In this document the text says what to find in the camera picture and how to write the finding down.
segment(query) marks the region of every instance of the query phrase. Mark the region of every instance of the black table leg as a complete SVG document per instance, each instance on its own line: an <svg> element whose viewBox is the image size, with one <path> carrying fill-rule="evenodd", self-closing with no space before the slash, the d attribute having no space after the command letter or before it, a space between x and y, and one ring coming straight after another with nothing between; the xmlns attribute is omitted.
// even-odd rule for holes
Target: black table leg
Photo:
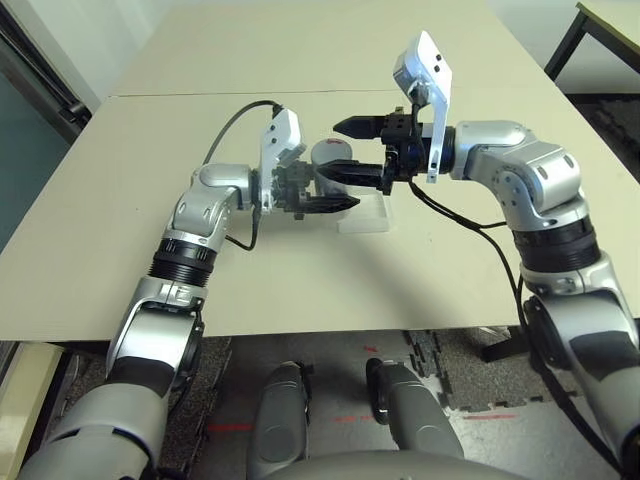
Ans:
<svg viewBox="0 0 640 480"><path fill-rule="evenodd" d="M529 351L527 341L520 332L520 327L509 327L511 338L502 342L484 347L480 352L480 357L485 362L495 362L503 358L512 357Z"/></svg>
<svg viewBox="0 0 640 480"><path fill-rule="evenodd" d="M564 35L560 45L558 45L558 48L551 56L551 60L549 60L547 66L544 67L544 72L549 75L551 80L555 80L558 77L560 71L569 60L569 57L573 55L580 40L584 37L585 30L583 27L586 21L587 16L582 12L578 12L578 15L576 15L576 18Z"/></svg>

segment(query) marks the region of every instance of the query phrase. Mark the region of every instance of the black cable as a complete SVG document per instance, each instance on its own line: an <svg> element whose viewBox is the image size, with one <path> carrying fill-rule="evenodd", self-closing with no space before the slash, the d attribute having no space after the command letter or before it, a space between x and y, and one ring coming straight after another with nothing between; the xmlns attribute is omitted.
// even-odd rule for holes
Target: black cable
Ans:
<svg viewBox="0 0 640 480"><path fill-rule="evenodd" d="M253 211L251 212L251 243L249 245L245 245L240 240L233 238L231 235L227 235L224 238L229 242L233 243L235 246L240 247L247 252L253 250L258 243L258 228L260 227L260 218L262 217L262 210L260 205L255 205L253 207Z"/></svg>
<svg viewBox="0 0 640 480"><path fill-rule="evenodd" d="M411 106L412 134L413 134L414 142L418 145L418 149L420 150L420 155L423 161L427 163L428 162L427 151L424 148L424 143L422 143L422 135L420 133L420 128L418 126L419 110L420 110L420 107L418 105L414 104ZM418 197L420 200L422 200L422 202L425 203L427 206L429 206L430 208L438 212L440 215L444 215L445 217L450 218L451 220L455 221L456 223L462 225L465 228L469 228L471 230L479 230L479 229L503 227L507 224L507 222L496 222L496 223L483 225L481 223L474 222L473 220L470 220L464 217L463 215L460 215L459 213L454 212L450 208L445 207L441 203L436 202L433 198L431 198L424 191L418 188L417 185L413 183L413 181L411 180L409 181L409 187L411 187L411 191L413 192L413 194L416 197ZM512 283L513 283L514 292L515 292L515 282L512 282Z"/></svg>
<svg viewBox="0 0 640 480"><path fill-rule="evenodd" d="M224 124L224 126L222 127L222 130L220 130L220 132L216 136L215 140L213 141L213 143L209 147L209 151L205 155L204 161L202 162L202 165L206 165L207 163L209 163L211 161L211 159L213 158L214 152L218 148L218 145L220 145L220 142L222 141L222 139L225 136L225 134L227 133L227 131L231 128L231 126L242 115L244 115L245 113L247 113L249 110L251 110L253 108L264 107L264 106L272 107L272 117L275 117L282 110L282 105L280 105L277 102L274 102L273 100L258 100L256 102L251 102L248 105L245 105L244 107L242 107L240 110L238 110L227 121L227 123ZM262 214L262 209L260 208L259 205L255 205L253 207L253 212L251 214L251 217L252 217L252 221L251 221L251 243L249 245L245 245L240 240L238 240L236 238L233 238L231 235L226 235L224 237L225 240L233 243L234 245L236 245L237 247L242 248L243 250L246 250L247 252L253 250L255 248L255 246L256 246L256 243L258 242L258 229L259 229L259 226L260 226L261 214Z"/></svg>
<svg viewBox="0 0 640 480"><path fill-rule="evenodd" d="M189 479L189 476L186 473L181 472L180 470L176 470L174 468L159 467L156 471L162 480L165 480L165 479L188 480Z"/></svg>
<svg viewBox="0 0 640 480"><path fill-rule="evenodd" d="M529 346L531 364L533 369L538 373L538 375L540 375L545 387L547 387L547 390L549 390L549 393L551 393L551 397L555 401L556 405L558 405L560 410L562 410L562 412L573 424L576 430L578 430L578 432L584 437L589 445L591 445L591 447L604 459L604 461L606 461L611 466L611 468L613 468L619 474L622 474L622 469L620 468L620 465L618 464L618 461L616 460L613 452L604 443L600 436L593 430L593 428L591 428L589 423L587 423L585 418L578 411L575 404L571 401L571 398L569 398L569 395L567 395L567 392L558 381L558 378L544 362L540 355L540 352L538 352L538 349L533 343L533 339L529 331L529 325L526 322L524 310L522 308L523 283L524 281L522 279L522 276L520 276L516 288L516 307L518 309L518 320L520 321L520 328L522 329L524 337L526 338L527 344Z"/></svg>
<svg viewBox="0 0 640 480"><path fill-rule="evenodd" d="M423 160L426 161L426 151L422 141L420 141L420 134L418 132L418 121L417 121L417 113L419 107L416 108L416 105L412 106L411 109L411 120L413 123L413 131L414 131L414 139L417 136L417 143L419 144L421 155L423 155ZM432 208L436 212L441 215L444 215L447 218L455 221L456 223L462 225L463 227L477 233L485 240L487 240L493 248L496 250L498 256L500 257L500 261L502 262L502 266L509 278L509 285L511 286L511 291L513 293L514 300L516 302L516 310L518 312L518 320L520 322L520 328L526 338L527 344L529 346L529 352L531 355L531 363L533 369L540 375L543 383L551 393L553 400L555 401L558 408L562 410L565 416L569 419L569 421L573 424L573 426L578 430L578 432L583 436L583 438L593 447L593 449L614 469L616 472L622 474L622 469L620 468L618 461L615 458L613 452L609 449L609 447L604 443L604 441L600 438L600 436L591 428L591 426L584 419L582 414L578 411L575 404L567 395L564 388L558 381L557 377L551 371L551 369L546 365L540 352L536 348L536 345L533 342L529 331L529 325L526 322L526 318L524 315L524 310L522 308L522 288L524 281L522 276L519 277L518 283L516 284L513 272L509 267L509 263L507 258L504 255L504 252L500 248L500 246L496 243L496 241L491 238L488 234L482 231L482 228L493 228L493 226L500 226L499 224L491 224L488 226L482 226L476 222L473 222L452 210L444 207L439 204L432 198L430 198L425 192L423 192L418 186L413 183L413 180L409 180L409 187L413 194L420 199L424 204L428 207Z"/></svg>
<svg viewBox="0 0 640 480"><path fill-rule="evenodd" d="M256 102L251 102L248 105L245 105L244 107L242 107L240 110L238 110L233 117L231 117L227 123L225 123L224 127L222 127L222 130L220 130L220 133L218 133L218 136L215 138L215 140L213 141L213 143L211 144L211 147L209 147L209 151L207 152L207 155L204 157L204 161L202 162L203 165L206 165L207 163L209 163L211 161L211 157L213 157L213 153L216 151L216 148L218 148L218 145L220 144L220 142L222 141L222 138L224 137L224 135L227 133L227 130L229 130L231 128L231 126L245 113L247 113L249 110L251 110L252 108L256 108L256 107L264 107L264 106L270 106L273 107L273 116L277 115L278 113L278 109L282 109L282 105L280 105L277 102L274 102L273 100L258 100Z"/></svg>
<svg viewBox="0 0 640 480"><path fill-rule="evenodd" d="M202 321L202 311L196 310L196 325L204 328L204 322ZM193 357L193 364L191 366L191 371L189 372L187 378L185 379L184 386L180 391L180 395L176 402L169 409L169 413L167 414L167 418L171 420L175 413L180 409L186 398L189 396L189 392L191 392L191 387L193 386L193 382L195 380L196 374L200 369L200 360L202 359L202 345L198 345Z"/></svg>

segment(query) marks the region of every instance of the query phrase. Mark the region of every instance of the metal frame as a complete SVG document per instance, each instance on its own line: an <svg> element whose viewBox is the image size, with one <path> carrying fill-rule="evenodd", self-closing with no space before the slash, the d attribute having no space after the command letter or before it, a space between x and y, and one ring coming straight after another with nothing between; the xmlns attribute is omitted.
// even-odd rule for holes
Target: metal frame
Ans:
<svg viewBox="0 0 640 480"><path fill-rule="evenodd" d="M560 45L558 45L558 48L551 56L549 63L544 67L544 72L549 76L549 78L551 78L551 80L555 80L558 77L566 63L569 61L569 58L571 58L571 55L573 55L573 52L580 44L585 33L588 33L598 40L620 60L629 65L636 72L640 73L640 55L629 47L629 45L626 45L620 39L616 38L616 36L611 32L603 28L602 25L594 21L589 15L580 11L573 20L569 30L567 30L567 33L562 38Z"/></svg>
<svg viewBox="0 0 640 480"><path fill-rule="evenodd" d="M2 2L0 71L69 144L91 119L91 112L65 85Z"/></svg>

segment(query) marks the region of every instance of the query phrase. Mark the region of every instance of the table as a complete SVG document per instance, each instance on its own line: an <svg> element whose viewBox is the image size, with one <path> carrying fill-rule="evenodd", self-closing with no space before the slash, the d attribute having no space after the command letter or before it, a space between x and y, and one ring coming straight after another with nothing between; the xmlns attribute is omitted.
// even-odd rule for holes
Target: table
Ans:
<svg viewBox="0 0 640 480"><path fill-rule="evenodd" d="M640 3L578 2L578 14L544 71L555 80L586 33L640 73Z"/></svg>
<svg viewBox="0 0 640 480"><path fill-rule="evenodd" d="M380 9L386 5L392 10L387 10L384 17L395 18L391 13L398 11L404 12L407 21L414 21L413 11L401 7L417 8L418 3L404 0L400 6L379 1L348 5L360 5L364 18L369 8L383 18ZM495 19L483 26L486 31L478 42L489 42L483 44L501 54L484 57L483 75L478 75L478 69L465 68L465 49L458 47L459 36L462 31L475 31L476 17L488 18L481 3L465 1L474 16L455 18L435 0L420 5L432 14L425 24L439 28L438 35L434 34L436 42L446 55L451 52L455 62L450 123L463 119L518 120L541 138L561 143L578 158L600 244L617 260L623 290L637 315L640 225L625 214L630 205L640 205L635 181ZM270 3L269 7L270 12L281 12L279 18L293 8L289 3ZM237 8L248 14L244 7ZM207 15L214 22L215 15L208 13L212 11L226 19L215 25L223 28L229 23L228 12L232 9L226 6L179 9L167 22L170 26L188 19L198 22ZM316 7L310 11L318 12ZM261 21L247 18L251 25L264 23L262 15L268 13L264 9L256 12ZM439 22L448 23L447 28L438 27ZM461 29L461 22L466 27ZM341 53L336 65L346 65L340 60L342 54L349 55L344 53L344 38L338 34L342 30L330 30L335 37L309 37L305 49L317 57L308 56L306 63L296 57L294 70L313 74L297 77L300 90L282 93L276 88L278 78L283 90L297 85L288 77L294 73L290 65L259 64L265 69L260 77L240 75L237 85L230 83L235 73L251 70L246 61L255 57L251 45L269 50L271 44L240 41L234 52L243 51L246 56L236 55L233 62L222 50L212 50L218 54L218 61L215 68L209 64L211 72L207 73L196 61L201 55L178 47L173 50L176 54L152 61L162 42L170 41L170 30L166 24L161 27L159 40L154 37L149 50L142 52L132 67L133 73L126 76L129 80L125 79L117 90L118 95L98 110L0 255L0 305L5 319L0 325L2 338L111 338L139 277L150 265L167 218L187 188L192 170L200 164L227 118L246 103L264 97L283 102L299 114L309 146L335 136L331 126L347 116L384 114L396 105L407 105L404 96L392 88L390 75L390 65L405 47L404 39L393 53L360 59L361 69L340 76L344 82L334 85L340 88L333 88L332 82L338 78L333 71L314 70L313 65L326 62L323 55L327 49ZM189 30L186 26L176 29L173 41L181 45ZM203 38L202 44L191 48L204 54L213 46ZM478 52L473 46L468 51L471 54L466 62L477 62ZM512 74L505 72L504 82L499 81L500 75L487 81L504 71L501 55L508 52L512 56L507 70ZM193 58L183 59L178 53ZM160 60L171 67L160 65ZM230 65L236 67L233 74L227 71ZM165 68L169 68L167 77L156 78L157 87L140 73L149 69L153 76ZM384 73L362 76L362 71ZM199 83L202 75L208 80ZM263 79L264 86L259 89ZM141 82L138 90L126 87L136 82ZM304 92L302 88L318 91ZM252 113L243 118L229 132L216 161L257 165L259 135L266 115ZM423 115L424 120L430 120L428 109ZM379 143L354 141L352 145L355 158L382 161L383 147ZM480 185L442 178L428 190L473 219L489 223L500 218L495 200ZM405 185L394 188L391 208L395 227L384 234L338 234L335 215L309 216L303 222L282 213L265 218L254 252L246 254L227 245L219 255L204 310L205 334L453 328L517 322L506 278L488 244L427 210ZM247 216L237 216L232 233L246 239L249 223ZM495 231L495 238L515 267L518 255L511 234L502 229Z"/></svg>

